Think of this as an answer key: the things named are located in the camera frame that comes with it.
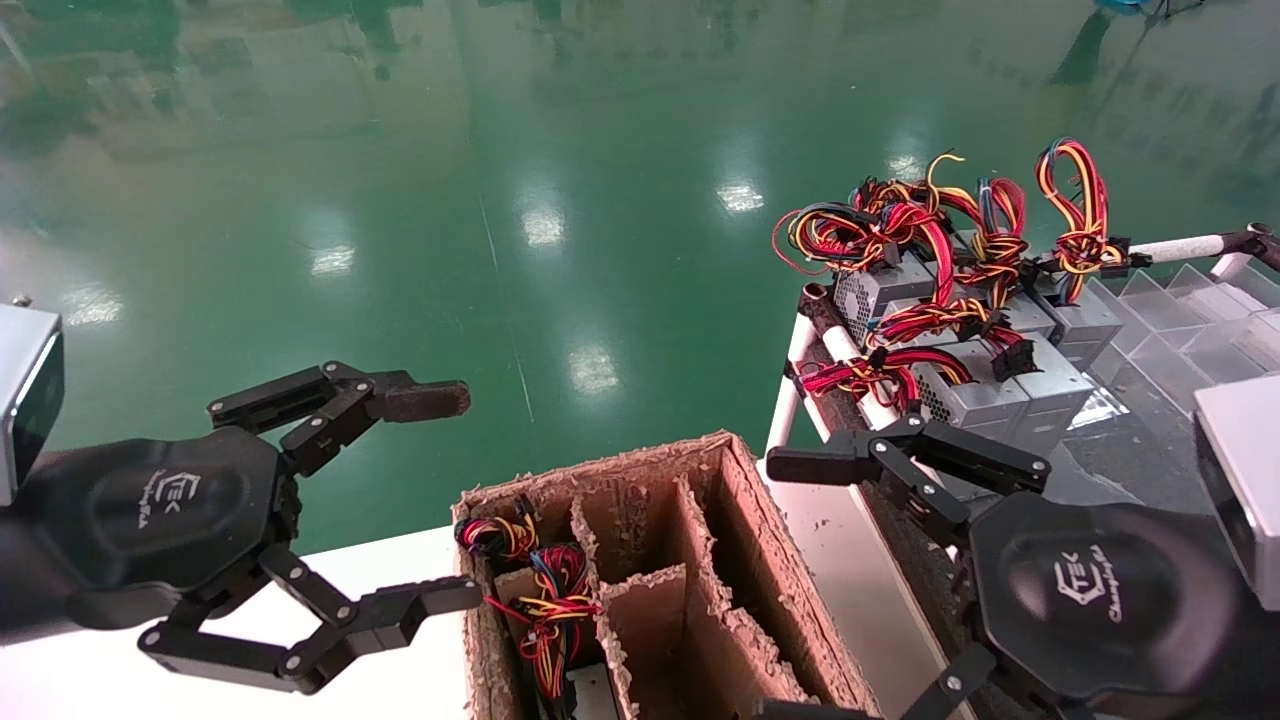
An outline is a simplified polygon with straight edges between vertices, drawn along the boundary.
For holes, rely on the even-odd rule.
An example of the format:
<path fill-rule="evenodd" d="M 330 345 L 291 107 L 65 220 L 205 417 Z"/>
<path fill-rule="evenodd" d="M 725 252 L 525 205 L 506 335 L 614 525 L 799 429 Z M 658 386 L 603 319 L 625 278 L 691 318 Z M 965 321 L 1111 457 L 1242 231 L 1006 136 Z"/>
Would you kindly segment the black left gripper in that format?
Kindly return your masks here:
<path fill-rule="evenodd" d="M 207 414 L 221 429 L 206 436 L 52 454 L 40 464 L 40 544 L 68 583 L 60 610 L 91 630 L 170 612 L 138 638 L 161 667 L 316 694 L 357 659 L 406 648 L 429 618 L 484 597 L 470 577 L 347 597 L 284 546 L 301 512 L 291 473 L 312 477 L 379 421 L 435 421 L 470 407 L 462 380 L 324 363 L 214 400 Z M 287 425 L 282 455 L 257 437 Z M 310 635 L 280 646 L 204 632 L 241 588 L 255 594 L 269 582 L 317 619 Z"/>

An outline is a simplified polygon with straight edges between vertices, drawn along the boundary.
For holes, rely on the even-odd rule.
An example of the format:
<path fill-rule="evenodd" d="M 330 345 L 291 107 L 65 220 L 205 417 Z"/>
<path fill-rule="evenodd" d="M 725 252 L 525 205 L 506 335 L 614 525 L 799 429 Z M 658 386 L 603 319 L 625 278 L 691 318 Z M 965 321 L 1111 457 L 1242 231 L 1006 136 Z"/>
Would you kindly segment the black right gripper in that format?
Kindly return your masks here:
<path fill-rule="evenodd" d="M 1015 495 L 1044 489 L 1047 459 L 922 416 L 765 456 L 774 482 L 869 484 L 915 521 L 966 521 L 929 469 L 1014 496 L 968 532 L 975 630 L 991 651 L 970 644 L 901 719 L 948 719 L 995 671 L 1001 691 L 1039 708 L 1172 719 L 1247 701 L 1247 585 L 1211 518 Z M 756 719 L 878 716 L 760 700 Z"/>

